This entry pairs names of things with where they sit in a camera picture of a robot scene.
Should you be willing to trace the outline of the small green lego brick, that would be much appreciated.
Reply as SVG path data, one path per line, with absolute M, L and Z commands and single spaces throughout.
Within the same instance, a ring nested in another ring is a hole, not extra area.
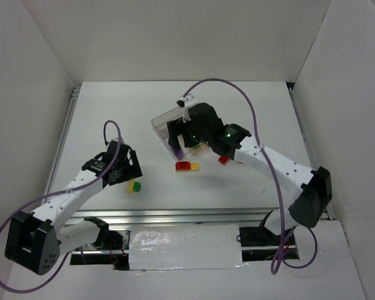
M 140 190 L 141 190 L 141 183 L 140 182 L 135 182 L 133 187 L 132 187 L 132 190 L 135 192 L 135 193 L 138 193 Z

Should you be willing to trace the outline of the yellow curved lego brick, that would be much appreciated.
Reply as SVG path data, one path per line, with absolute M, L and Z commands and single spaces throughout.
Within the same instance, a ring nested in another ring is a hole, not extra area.
M 133 194 L 134 193 L 134 184 L 135 184 L 135 180 L 130 180 L 128 185 L 127 185 L 127 190 L 126 192 L 128 194 Z

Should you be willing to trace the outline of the purple lego brick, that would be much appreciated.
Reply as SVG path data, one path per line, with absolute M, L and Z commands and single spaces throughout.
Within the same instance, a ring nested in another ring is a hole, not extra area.
M 184 156 L 183 150 L 173 151 L 172 153 L 173 153 L 177 158 L 180 158 L 180 157 L 183 157 L 183 156 Z

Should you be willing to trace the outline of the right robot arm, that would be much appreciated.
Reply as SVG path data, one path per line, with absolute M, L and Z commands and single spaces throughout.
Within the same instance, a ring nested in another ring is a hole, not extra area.
M 206 144 L 219 156 L 225 156 L 252 167 L 293 198 L 290 205 L 280 202 L 279 209 L 269 213 L 261 227 L 275 236 L 297 226 L 314 228 L 332 197 L 330 172 L 319 167 L 300 165 L 270 147 L 237 124 L 224 124 L 214 108 L 207 103 L 179 100 L 182 115 L 167 122 L 168 144 L 174 153 L 181 148 Z

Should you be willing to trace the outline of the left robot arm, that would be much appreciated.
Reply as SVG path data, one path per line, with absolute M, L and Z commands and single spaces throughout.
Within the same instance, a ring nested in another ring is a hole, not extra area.
M 52 269 L 60 256 L 85 244 L 104 250 L 122 248 L 123 237 L 98 217 L 84 217 L 71 226 L 66 222 L 105 187 L 142 175 L 135 150 L 112 140 L 106 151 L 82 166 L 64 193 L 51 196 L 30 213 L 20 211 L 11 218 L 5 257 L 41 276 Z

